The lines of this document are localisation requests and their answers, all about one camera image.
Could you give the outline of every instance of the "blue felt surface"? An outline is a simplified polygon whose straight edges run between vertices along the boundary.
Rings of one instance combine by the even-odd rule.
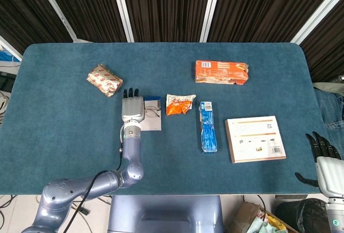
[[[194,82],[196,60],[249,64],[241,85]],[[121,93],[107,98],[86,81],[97,64],[143,96],[196,94],[186,115],[162,117],[142,133],[145,176],[118,194],[311,193],[304,136],[326,136],[302,50],[291,43],[47,43],[30,46],[0,129],[0,194],[39,194],[55,178],[80,178],[119,162]],[[202,154],[200,101],[214,109],[218,152]],[[232,164],[225,119],[275,115],[287,159]]]

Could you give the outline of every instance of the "crumpled snack wrapper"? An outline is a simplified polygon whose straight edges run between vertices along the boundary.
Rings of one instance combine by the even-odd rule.
[[[195,97],[196,95],[194,94],[188,96],[168,94],[166,96],[166,115],[186,114],[186,112],[192,108],[192,101]]]
[[[89,72],[87,81],[108,97],[114,95],[123,83],[122,79],[115,76],[102,64],[99,64]]]

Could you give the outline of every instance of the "blue cloth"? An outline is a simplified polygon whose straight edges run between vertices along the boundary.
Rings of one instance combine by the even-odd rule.
[[[196,60],[249,64],[245,85],[195,83]],[[124,80],[106,97],[86,81],[104,64]],[[124,88],[142,96],[196,94],[186,115],[162,116],[142,132],[144,178],[117,194],[312,193],[305,133],[327,136],[305,56],[292,43],[46,43],[24,54],[0,129],[0,194],[39,194],[56,178],[82,178],[119,163]],[[198,106],[213,104],[218,151],[202,154]],[[228,118],[275,115],[286,159],[232,164]]]
[[[344,157],[344,97],[315,89],[321,116],[324,121],[329,142]]]

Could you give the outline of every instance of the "blue and white package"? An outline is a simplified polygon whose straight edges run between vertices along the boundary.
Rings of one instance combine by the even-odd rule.
[[[214,128],[214,116],[211,101],[201,101],[199,104],[199,119],[201,126],[202,150],[206,154],[217,151]]]

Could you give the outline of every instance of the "orange snack box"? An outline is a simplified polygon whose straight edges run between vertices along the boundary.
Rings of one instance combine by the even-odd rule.
[[[245,63],[197,60],[195,82],[209,84],[245,84],[248,65]]]

